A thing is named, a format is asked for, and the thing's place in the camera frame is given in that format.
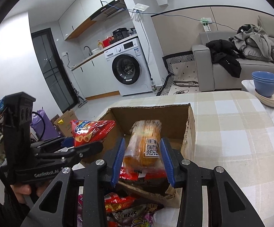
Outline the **person's left hand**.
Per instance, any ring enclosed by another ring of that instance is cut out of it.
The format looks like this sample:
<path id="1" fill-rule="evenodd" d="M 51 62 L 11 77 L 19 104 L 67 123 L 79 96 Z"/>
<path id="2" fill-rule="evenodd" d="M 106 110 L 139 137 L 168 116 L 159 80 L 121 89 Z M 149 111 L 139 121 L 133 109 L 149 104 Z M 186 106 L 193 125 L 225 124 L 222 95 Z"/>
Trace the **person's left hand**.
<path id="1" fill-rule="evenodd" d="M 41 182 L 36 189 L 36 195 L 40 197 L 43 192 L 46 190 L 48 185 L 50 184 L 49 181 Z M 17 184 L 11 185 L 12 190 L 15 193 L 15 196 L 19 203 L 26 204 L 25 196 L 29 196 L 32 193 L 32 188 L 29 184 Z"/>

